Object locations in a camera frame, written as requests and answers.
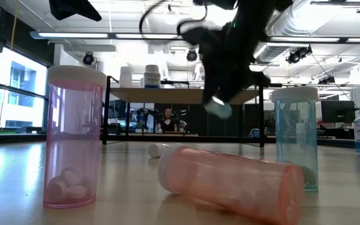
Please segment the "large white bottle blue label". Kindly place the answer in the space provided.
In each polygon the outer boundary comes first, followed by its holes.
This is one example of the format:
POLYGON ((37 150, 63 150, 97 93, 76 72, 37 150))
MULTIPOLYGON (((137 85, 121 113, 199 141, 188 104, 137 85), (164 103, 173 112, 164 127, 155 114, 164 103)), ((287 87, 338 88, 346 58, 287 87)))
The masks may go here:
POLYGON ((160 88, 161 75, 159 73, 159 67, 155 64, 148 64, 145 67, 144 73, 144 87, 149 89, 160 88))

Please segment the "teal translucent pill bottle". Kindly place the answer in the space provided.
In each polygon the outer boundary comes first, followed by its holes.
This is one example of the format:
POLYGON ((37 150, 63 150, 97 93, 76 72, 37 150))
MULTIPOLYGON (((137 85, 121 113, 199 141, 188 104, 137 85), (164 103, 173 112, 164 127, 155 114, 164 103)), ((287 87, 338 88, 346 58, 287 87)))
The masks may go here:
POLYGON ((216 96, 212 96, 207 103, 204 103, 204 108, 209 114, 221 119, 228 119, 232 114, 231 106, 216 96))
POLYGON ((318 90, 309 86, 271 93, 277 160, 301 167, 307 192, 318 191, 317 100, 318 90))

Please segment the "black aluminium table frame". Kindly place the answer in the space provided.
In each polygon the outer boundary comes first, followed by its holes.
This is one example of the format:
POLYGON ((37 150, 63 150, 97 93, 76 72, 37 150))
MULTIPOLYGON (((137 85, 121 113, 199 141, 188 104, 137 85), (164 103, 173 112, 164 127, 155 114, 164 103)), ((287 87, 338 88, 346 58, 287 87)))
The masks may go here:
MULTIPOLYGON (((0 144, 42 142, 46 140, 45 134, 1 134, 0 144)), ((192 135, 159 135, 159 134, 130 134, 128 136, 109 135, 106 141, 134 141, 155 143, 242 143, 260 144, 257 137, 230 137, 230 136, 192 136, 192 135)), ((353 139, 318 139, 318 146, 331 146, 336 148, 354 149, 353 139)))

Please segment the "pink translucent pill bottle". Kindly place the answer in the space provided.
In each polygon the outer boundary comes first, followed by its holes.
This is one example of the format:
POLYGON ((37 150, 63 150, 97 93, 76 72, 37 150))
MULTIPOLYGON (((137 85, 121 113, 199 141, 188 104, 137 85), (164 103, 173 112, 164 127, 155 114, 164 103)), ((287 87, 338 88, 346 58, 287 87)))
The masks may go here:
POLYGON ((81 66, 47 70, 49 105, 43 204, 73 208, 96 199, 106 75, 81 66))

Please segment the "silver ventilation duct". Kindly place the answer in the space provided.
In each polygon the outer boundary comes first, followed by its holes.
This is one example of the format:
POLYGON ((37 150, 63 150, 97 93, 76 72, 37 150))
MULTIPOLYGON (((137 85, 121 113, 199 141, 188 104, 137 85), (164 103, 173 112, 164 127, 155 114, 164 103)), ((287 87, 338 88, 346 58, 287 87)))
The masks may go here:
MULTIPOLYGON (((266 28, 266 34, 268 36, 302 36, 311 33, 313 29, 304 25, 307 20, 307 16, 304 14, 309 11, 311 1, 294 0, 292 6, 270 21, 266 28)), ((258 60, 263 63, 271 63, 289 48, 289 46, 266 46, 258 60)))

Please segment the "wooden shelf black metal legs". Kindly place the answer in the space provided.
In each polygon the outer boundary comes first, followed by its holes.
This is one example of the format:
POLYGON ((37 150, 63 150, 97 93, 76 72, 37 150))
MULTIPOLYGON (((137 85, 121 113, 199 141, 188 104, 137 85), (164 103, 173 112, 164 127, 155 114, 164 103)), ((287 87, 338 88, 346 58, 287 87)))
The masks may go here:
MULTIPOLYGON (((111 81, 117 82, 112 76, 106 78, 106 93, 104 99, 104 117, 102 123, 101 141, 106 144, 107 137, 110 135, 108 132, 108 112, 110 96, 113 95, 120 100, 126 102, 126 109, 129 111, 132 103, 159 103, 159 104, 198 104, 202 98, 202 89, 144 89, 144 88, 120 88, 111 87, 111 81)), ((124 136, 129 135, 129 116, 126 116, 126 133, 124 136)), ((243 125, 239 124, 239 135, 243 136, 243 125)), ((261 140, 257 144, 260 148, 265 145, 266 138, 264 137, 264 119, 259 118, 259 134, 261 140)))

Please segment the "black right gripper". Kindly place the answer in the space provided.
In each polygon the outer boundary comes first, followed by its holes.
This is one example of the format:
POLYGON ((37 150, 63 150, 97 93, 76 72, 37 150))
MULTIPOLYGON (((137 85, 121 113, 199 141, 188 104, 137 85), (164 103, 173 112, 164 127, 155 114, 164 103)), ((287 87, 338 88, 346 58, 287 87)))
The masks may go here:
POLYGON ((234 27, 231 22, 220 30, 197 26, 181 33, 186 42, 199 46, 205 72, 204 105, 218 96, 220 84, 220 98, 229 102, 247 86, 268 86, 271 83, 263 72, 249 68, 255 61, 253 54, 261 34, 261 31, 249 32, 234 27))

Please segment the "orange translucent pill bottle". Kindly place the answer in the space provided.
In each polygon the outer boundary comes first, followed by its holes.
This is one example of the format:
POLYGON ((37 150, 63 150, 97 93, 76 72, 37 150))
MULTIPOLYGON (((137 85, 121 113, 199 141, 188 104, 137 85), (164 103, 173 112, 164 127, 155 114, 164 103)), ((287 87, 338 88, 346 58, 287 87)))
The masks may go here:
POLYGON ((157 173, 171 193, 272 225, 298 225, 301 218, 304 178, 295 164, 173 144, 161 153, 157 173))

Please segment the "black computer monitor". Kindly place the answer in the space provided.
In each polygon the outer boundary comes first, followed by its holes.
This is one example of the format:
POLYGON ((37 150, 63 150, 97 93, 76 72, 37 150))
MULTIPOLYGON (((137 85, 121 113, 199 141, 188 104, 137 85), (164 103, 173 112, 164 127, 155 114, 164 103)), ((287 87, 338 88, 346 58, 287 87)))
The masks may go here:
POLYGON ((322 100, 321 117, 323 123, 352 123, 356 107, 353 101, 322 100))

